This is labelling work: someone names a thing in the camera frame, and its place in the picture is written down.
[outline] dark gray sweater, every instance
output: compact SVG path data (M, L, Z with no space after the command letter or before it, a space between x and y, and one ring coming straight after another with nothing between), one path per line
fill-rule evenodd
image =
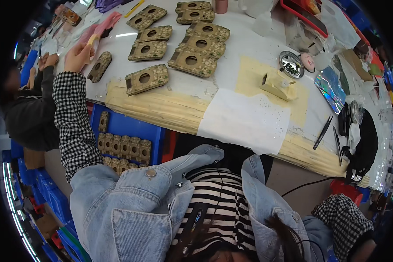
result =
M10 138L23 147L35 151L58 148L59 132L54 125L56 108L52 98L53 80L54 66L47 66L43 72L38 72L33 90L19 91L17 99L3 108Z

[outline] gray floor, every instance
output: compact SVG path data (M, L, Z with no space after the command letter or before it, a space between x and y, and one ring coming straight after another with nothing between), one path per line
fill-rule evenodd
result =
M73 191L65 180L65 169L61 165L61 155L55 149L45 153L45 166L60 190L70 197ZM267 186L277 191L280 195L302 184L325 178L301 167L275 159L269 175ZM301 217L309 215L313 208L329 195L331 180L309 185L289 193L284 199L297 211Z

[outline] black pants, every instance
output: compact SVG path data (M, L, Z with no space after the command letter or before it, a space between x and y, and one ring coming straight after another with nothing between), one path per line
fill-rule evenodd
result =
M224 158L216 164L206 165L203 168L215 167L215 168L228 168L230 171L236 174L241 173L243 161L249 156L255 154L252 150L244 148L240 145L226 144L218 140L203 138L192 134L180 133L176 140L175 152L173 158L178 158L188 154L192 149L202 144L217 145L220 149L224 150ZM269 155L260 156L262 165L265 172L265 183L268 180L269 173L272 168L273 157Z

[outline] masking tape roll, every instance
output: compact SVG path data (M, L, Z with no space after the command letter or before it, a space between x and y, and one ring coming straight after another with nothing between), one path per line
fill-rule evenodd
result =
M97 50L98 50L98 47L99 47L99 35L98 35L98 34L93 34L93 35L89 38L88 45L92 45L93 48L94 48L94 50L95 50L95 53L96 53Z

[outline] light blue denim vest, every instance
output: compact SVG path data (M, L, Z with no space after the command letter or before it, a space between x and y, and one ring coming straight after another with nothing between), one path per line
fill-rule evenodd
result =
M223 157L222 149L201 145L188 155L129 169L121 176L105 165L79 170L71 180L70 208L80 243L94 262L163 262L194 192L184 174ZM258 155L244 161L241 176L261 262L283 261L277 234L265 226L274 213L302 240L318 243L327 257L331 230L314 217L302 220L277 192L265 186ZM306 261L323 260L317 245L302 244Z

